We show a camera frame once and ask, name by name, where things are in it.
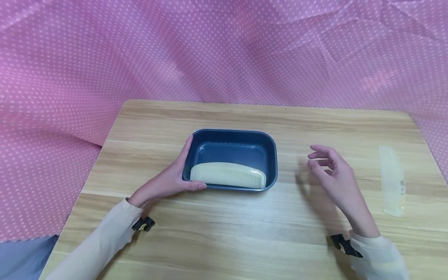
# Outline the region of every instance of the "blue floor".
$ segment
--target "blue floor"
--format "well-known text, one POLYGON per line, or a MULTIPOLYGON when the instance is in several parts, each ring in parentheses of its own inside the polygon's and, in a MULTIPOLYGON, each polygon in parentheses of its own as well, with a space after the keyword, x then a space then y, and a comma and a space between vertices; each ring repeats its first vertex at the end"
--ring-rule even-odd
POLYGON ((37 280, 58 236, 0 243, 0 279, 37 280))

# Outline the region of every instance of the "left hand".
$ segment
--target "left hand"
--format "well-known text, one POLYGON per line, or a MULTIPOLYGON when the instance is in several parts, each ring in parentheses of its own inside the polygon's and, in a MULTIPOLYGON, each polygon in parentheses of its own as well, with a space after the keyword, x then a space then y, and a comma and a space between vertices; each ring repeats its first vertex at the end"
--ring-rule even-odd
POLYGON ((193 136, 188 137, 181 153, 165 170, 141 186, 128 199, 129 204, 144 208, 153 199, 177 194, 184 190, 196 191, 207 187, 203 182, 182 180, 185 160, 190 150, 193 136))

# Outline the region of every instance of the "hand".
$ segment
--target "hand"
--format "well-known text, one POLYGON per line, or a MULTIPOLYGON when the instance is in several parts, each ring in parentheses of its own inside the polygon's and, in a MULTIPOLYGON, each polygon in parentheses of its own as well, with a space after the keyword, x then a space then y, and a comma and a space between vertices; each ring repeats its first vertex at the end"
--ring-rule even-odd
POLYGON ((380 236, 351 166, 331 147, 323 145, 310 147, 315 152, 308 155, 310 159, 308 167, 319 179, 329 198, 347 217, 353 231, 369 238, 380 236))
POLYGON ((149 201, 172 194, 177 194, 184 190, 202 190, 207 187, 203 182, 182 180, 185 160, 190 150, 193 136, 188 137, 181 153, 165 170, 141 186, 128 199, 129 204, 143 208, 149 201))

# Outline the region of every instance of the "forearm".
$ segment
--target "forearm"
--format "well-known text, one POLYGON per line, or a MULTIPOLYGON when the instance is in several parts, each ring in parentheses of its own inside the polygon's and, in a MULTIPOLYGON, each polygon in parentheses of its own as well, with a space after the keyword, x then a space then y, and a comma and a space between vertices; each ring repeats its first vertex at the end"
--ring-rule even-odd
POLYGON ((409 279, 403 257, 392 242, 381 236, 367 205, 358 208, 357 213, 348 213, 347 219, 353 229, 350 243, 362 255, 352 257, 352 268, 361 279, 409 279))
POLYGON ((112 257, 131 241, 132 225, 142 209, 123 200, 106 215, 98 228, 47 277, 52 279, 95 279, 112 257))
POLYGON ((387 238, 365 238, 350 232, 352 247, 363 255, 352 257, 352 268, 361 279, 408 280, 409 272, 396 246, 387 238))

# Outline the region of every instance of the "black wrist strap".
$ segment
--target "black wrist strap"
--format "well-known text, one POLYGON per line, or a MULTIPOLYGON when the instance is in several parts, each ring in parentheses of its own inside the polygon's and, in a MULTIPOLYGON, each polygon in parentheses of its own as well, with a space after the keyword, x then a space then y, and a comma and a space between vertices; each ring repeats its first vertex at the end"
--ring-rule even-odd
POLYGON ((134 231, 144 230, 149 231, 152 226, 155 225, 155 221, 150 217, 140 218, 138 221, 132 226, 134 231))
POLYGON ((352 247, 350 240, 344 239, 344 236, 342 234, 331 235, 330 238, 332 239, 333 245, 336 247, 336 249, 341 250, 349 256, 354 256, 357 258, 364 257, 360 252, 356 251, 352 247))

